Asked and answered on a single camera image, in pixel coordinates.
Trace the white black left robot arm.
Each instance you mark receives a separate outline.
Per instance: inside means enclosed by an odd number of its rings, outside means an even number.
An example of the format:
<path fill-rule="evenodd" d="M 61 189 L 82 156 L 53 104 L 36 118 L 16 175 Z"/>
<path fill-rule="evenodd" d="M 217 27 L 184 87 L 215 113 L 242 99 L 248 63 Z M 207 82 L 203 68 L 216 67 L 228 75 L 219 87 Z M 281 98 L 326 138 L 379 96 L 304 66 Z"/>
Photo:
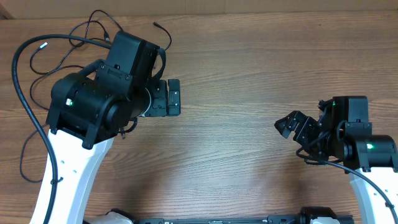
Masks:
<path fill-rule="evenodd" d="M 57 81 L 46 122 L 48 160 L 32 223 L 81 223 L 96 173 L 138 117 L 178 116 L 180 82 L 153 72 L 158 45 L 119 31 L 105 59 Z"/>

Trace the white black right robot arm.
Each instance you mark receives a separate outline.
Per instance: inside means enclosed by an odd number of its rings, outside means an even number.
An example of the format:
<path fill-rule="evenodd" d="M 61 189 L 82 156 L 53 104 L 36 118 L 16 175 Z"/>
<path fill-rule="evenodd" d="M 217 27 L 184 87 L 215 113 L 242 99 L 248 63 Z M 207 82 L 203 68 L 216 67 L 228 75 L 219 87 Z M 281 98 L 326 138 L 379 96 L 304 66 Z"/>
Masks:
<path fill-rule="evenodd" d="M 363 223 L 397 223 L 397 144 L 373 134 L 366 96 L 334 96 L 318 103 L 319 119 L 293 111 L 276 130 L 300 144 L 296 155 L 312 166 L 349 175 Z"/>

